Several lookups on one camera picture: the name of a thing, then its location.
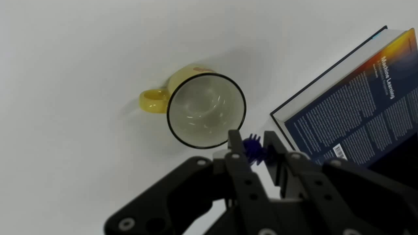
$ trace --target yellow handle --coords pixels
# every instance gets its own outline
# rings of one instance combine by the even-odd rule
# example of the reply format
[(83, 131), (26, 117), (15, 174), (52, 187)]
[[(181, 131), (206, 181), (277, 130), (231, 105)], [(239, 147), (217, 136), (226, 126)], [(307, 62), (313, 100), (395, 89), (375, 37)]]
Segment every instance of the yellow handle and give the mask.
[(164, 114), (168, 98), (168, 92), (164, 89), (145, 91), (138, 98), (138, 105), (146, 113)]

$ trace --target glass mug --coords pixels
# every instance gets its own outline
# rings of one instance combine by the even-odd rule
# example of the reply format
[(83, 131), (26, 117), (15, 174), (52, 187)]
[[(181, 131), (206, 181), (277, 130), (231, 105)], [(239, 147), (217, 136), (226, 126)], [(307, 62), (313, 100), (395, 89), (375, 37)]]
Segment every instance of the glass mug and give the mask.
[(198, 64), (181, 68), (163, 88), (142, 92), (138, 105), (146, 113), (166, 114), (171, 134), (197, 149), (224, 144), (247, 111), (245, 97), (231, 79)]

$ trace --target white table surface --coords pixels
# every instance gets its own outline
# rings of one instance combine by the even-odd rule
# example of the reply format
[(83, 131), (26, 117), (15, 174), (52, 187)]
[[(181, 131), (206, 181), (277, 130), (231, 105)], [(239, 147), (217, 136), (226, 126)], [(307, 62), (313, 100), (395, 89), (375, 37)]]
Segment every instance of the white table surface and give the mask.
[(103, 234), (113, 212), (184, 160), (211, 157), (177, 143), (164, 115), (136, 109), (139, 92), (180, 67), (234, 79), (248, 102), (241, 135), (262, 135), (277, 131), (273, 109), (382, 25), (416, 28), (416, 10), (416, 0), (1, 0), (1, 234)]

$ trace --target blue book cover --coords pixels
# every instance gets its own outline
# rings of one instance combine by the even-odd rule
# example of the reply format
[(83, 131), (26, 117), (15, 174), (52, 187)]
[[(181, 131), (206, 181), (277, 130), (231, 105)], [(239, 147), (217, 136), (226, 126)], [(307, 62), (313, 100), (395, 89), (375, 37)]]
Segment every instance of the blue book cover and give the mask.
[(283, 126), (300, 152), (321, 165), (345, 158), (360, 166), (411, 138), (418, 128), (418, 54), (407, 31)]

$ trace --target cup rim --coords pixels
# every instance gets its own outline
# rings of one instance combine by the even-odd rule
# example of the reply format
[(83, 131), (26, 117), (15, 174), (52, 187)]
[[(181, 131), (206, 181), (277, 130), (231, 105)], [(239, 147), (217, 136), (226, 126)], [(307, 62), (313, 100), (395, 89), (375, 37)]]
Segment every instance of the cup rim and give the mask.
[(194, 76), (189, 78), (188, 80), (183, 81), (183, 83), (173, 91), (173, 93), (169, 96), (168, 105), (167, 105), (166, 119), (167, 119), (167, 125), (168, 125), (168, 128), (169, 128), (169, 132), (172, 134), (172, 136), (173, 136), (177, 142), (180, 142), (183, 145), (189, 147), (189, 148), (194, 148), (194, 149), (213, 149), (213, 148), (220, 147), (220, 145), (223, 145), (224, 143), (227, 143), (227, 136), (224, 136), (224, 142), (222, 142), (222, 143), (219, 143), (219, 144), (215, 144), (215, 145), (209, 145), (209, 147), (196, 147), (196, 145), (192, 145), (192, 144), (185, 143), (184, 140), (181, 140), (181, 139), (173, 132), (172, 126), (171, 126), (171, 123), (169, 123), (169, 108), (171, 108), (171, 102), (172, 102), (172, 98), (175, 97), (175, 95), (176, 95), (176, 93), (181, 89), (181, 87), (184, 87), (186, 83), (189, 83), (189, 81), (192, 81), (192, 80), (196, 80), (196, 79), (200, 79), (200, 78), (203, 78), (203, 76), (215, 76), (215, 78), (219, 78), (219, 79), (224, 79), (224, 80), (227, 80), (228, 83), (231, 83), (231, 84), (237, 89), (237, 92), (239, 92), (239, 95), (240, 95), (240, 97), (241, 97), (241, 100), (243, 100), (243, 105), (244, 105), (244, 114), (243, 114), (241, 121), (240, 121), (240, 123), (239, 123), (239, 126), (237, 126), (237, 128), (236, 128), (237, 131), (241, 128), (241, 126), (243, 126), (243, 123), (244, 123), (244, 121), (245, 121), (245, 115), (247, 115), (247, 101), (245, 101), (245, 96), (244, 96), (243, 91), (237, 87), (237, 84), (236, 84), (234, 80), (226, 78), (224, 75), (213, 74), (213, 72), (211, 72), (211, 74), (198, 74), (198, 75), (194, 75)]

